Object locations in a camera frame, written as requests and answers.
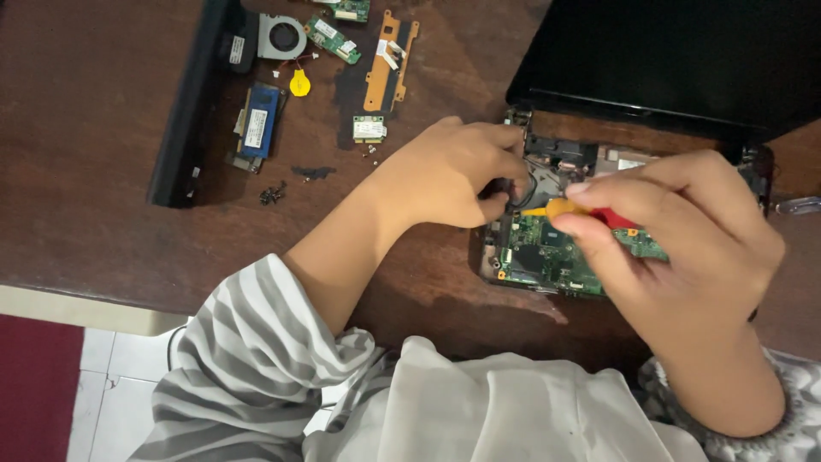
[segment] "white fabric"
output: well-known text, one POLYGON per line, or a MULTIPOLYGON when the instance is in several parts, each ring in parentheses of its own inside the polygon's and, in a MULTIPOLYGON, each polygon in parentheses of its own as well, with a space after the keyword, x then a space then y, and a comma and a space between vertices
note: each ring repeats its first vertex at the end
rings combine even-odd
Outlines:
POLYGON ((512 353, 452 363, 421 337, 390 389, 302 449, 309 462, 707 461, 689 433, 645 417, 619 372, 512 353))

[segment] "black cable on floor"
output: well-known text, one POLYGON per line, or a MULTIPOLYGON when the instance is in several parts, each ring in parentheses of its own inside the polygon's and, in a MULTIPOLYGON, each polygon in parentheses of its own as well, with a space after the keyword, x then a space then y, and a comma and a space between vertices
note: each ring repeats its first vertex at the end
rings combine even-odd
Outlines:
POLYGON ((171 333, 171 338, 170 338, 170 339, 168 339, 168 348, 167 348, 167 350, 166 350, 166 356, 165 356, 165 359, 167 360, 167 364, 168 364, 168 371, 169 371, 169 372, 171 371, 171 344, 172 344, 172 343, 174 343, 174 337, 177 337, 177 334, 180 332, 180 330, 183 330, 183 329, 185 329, 186 327, 188 327, 188 326, 179 326, 179 327, 177 327, 177 328, 176 328, 176 329, 175 329, 175 330, 171 333))

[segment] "motherboard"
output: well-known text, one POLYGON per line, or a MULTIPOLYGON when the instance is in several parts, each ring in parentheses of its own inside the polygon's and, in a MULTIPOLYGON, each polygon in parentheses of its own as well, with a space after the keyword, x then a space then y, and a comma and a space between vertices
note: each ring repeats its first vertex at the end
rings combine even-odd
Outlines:
MULTIPOLYGON (((500 280, 538 286, 543 292, 604 295, 602 283, 570 236, 547 217, 514 214, 500 223, 507 239, 499 253, 500 280)), ((667 260, 667 254, 643 229, 616 229, 613 235, 633 255, 667 260)))

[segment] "brown wooden desk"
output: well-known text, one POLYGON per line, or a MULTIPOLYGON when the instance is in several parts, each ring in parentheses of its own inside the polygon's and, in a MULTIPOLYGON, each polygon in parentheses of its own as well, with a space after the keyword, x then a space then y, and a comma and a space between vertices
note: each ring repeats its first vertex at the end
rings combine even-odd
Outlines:
MULTIPOLYGON (((313 9, 258 3, 266 12, 301 19, 313 9)), ((169 210, 147 206, 145 189, 200 1, 7 2, 0 10, 0 283, 196 312, 224 276, 268 252, 285 252, 374 169, 375 159, 430 123, 449 114, 498 120, 507 84, 546 4, 475 2, 465 8, 462 2, 374 1, 374 12, 390 7, 394 16, 421 23, 408 93, 377 153, 363 159, 363 146, 338 135, 361 106, 369 58, 345 67, 324 53, 308 64, 310 95, 288 101, 275 158, 258 176, 222 163, 250 79, 227 86, 209 133, 202 205, 169 210), (338 173, 303 183, 292 165, 328 165, 338 173), (260 206, 259 193, 282 179, 290 184, 288 198, 260 206)), ((345 32, 369 57, 378 28, 371 21, 345 32)), ((273 83, 268 67, 256 76, 273 83)), ((669 150, 708 144, 559 115, 540 124, 564 136, 669 150)), ((782 170, 777 188, 818 193, 821 123, 773 146, 782 170)), ((812 223, 817 229, 819 222, 812 223)), ((784 226, 792 238, 804 236, 808 242, 801 245, 813 241, 809 221, 784 226)), ((426 335, 442 351, 466 358, 514 351, 573 359, 591 369, 629 369, 646 357, 606 303, 566 307, 566 300, 557 300, 570 321, 560 326, 531 311, 548 310, 544 297, 483 284, 468 266, 469 241, 470 233, 458 229, 412 229, 379 268, 352 323, 372 330, 381 344, 426 335)), ((818 244, 801 252, 798 269, 779 282, 780 295, 762 315, 768 344, 816 359, 819 259, 818 244)))

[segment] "hand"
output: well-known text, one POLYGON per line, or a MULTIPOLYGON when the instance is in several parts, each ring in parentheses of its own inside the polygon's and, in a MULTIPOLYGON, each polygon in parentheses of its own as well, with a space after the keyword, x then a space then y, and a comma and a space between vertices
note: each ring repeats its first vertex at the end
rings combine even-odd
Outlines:
POLYGON ((737 342, 784 255, 744 180, 712 151, 577 183, 567 196, 644 225, 670 262, 626 252, 596 219, 564 214, 608 296, 660 357, 737 342))
POLYGON ((433 222, 474 228, 502 215, 508 195, 480 201, 494 178, 527 182, 518 127, 471 123, 458 117, 436 122, 391 155, 365 180, 371 191, 400 204, 408 224, 433 222))

